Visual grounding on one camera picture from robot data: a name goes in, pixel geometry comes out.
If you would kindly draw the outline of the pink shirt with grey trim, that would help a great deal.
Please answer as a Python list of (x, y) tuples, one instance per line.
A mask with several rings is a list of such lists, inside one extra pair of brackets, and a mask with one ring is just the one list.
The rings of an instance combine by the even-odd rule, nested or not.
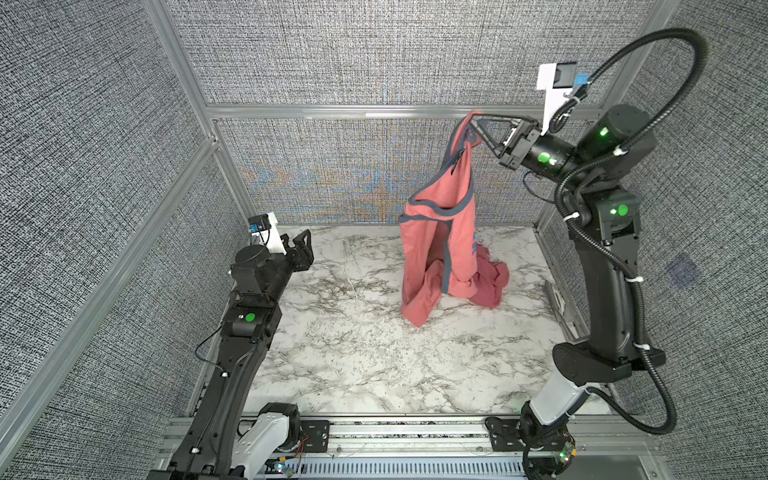
[(408, 198), (399, 226), (405, 254), (403, 317), (416, 327), (429, 319), (443, 295), (468, 299), (477, 270), (473, 148), (482, 140), (458, 124), (437, 173)]

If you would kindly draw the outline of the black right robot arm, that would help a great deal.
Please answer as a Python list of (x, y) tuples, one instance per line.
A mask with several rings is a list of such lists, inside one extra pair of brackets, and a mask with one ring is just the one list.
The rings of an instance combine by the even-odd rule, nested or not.
[[(521, 449), (528, 479), (555, 479), (571, 465), (576, 442), (567, 423), (592, 396), (645, 433), (665, 435), (676, 426), (676, 407), (658, 372), (666, 354), (652, 346), (646, 328), (637, 266), (639, 201), (620, 184), (657, 145), (644, 129), (649, 120), (643, 110), (616, 105), (571, 145), (532, 118), (479, 114), (469, 119), (474, 138), (503, 166), (524, 167), (555, 182), (552, 202), (569, 230), (587, 291), (588, 336), (553, 348), (553, 374), (524, 404), (515, 426), (485, 421), (494, 443), (510, 440)], [(635, 371), (646, 372), (661, 396), (665, 420), (659, 426), (633, 417), (604, 389)]]

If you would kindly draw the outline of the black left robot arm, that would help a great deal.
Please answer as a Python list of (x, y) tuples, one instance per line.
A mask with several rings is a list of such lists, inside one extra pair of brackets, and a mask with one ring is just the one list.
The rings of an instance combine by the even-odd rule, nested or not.
[(244, 434), (238, 432), (248, 393), (275, 338), (279, 301), (296, 272), (314, 262), (312, 236), (282, 235), (283, 252), (264, 245), (241, 249), (230, 267), (235, 287), (215, 331), (213, 372), (197, 413), (168, 465), (151, 479), (252, 479), (278, 450), (292, 452), (301, 439), (296, 405), (272, 402)]

